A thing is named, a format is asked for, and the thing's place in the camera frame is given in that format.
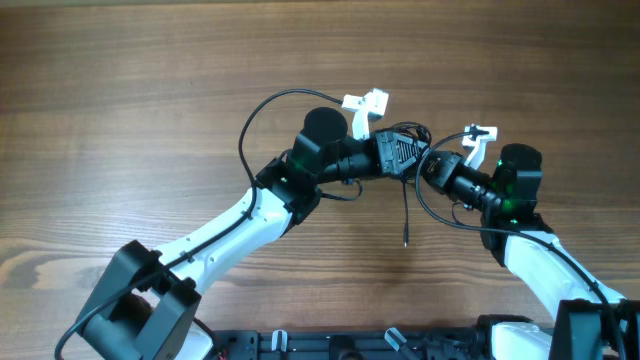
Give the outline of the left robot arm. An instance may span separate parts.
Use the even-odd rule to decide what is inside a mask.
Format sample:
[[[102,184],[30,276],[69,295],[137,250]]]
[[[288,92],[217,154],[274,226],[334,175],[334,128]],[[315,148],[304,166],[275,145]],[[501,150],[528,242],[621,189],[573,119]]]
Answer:
[[[250,175],[246,194],[201,228],[150,250],[138,241],[113,256],[72,332],[105,359],[212,359],[222,353],[196,316],[202,296],[256,249],[301,224],[326,198],[321,185],[414,176],[430,130],[401,122],[369,132],[369,115],[347,123],[319,107],[292,148]]]

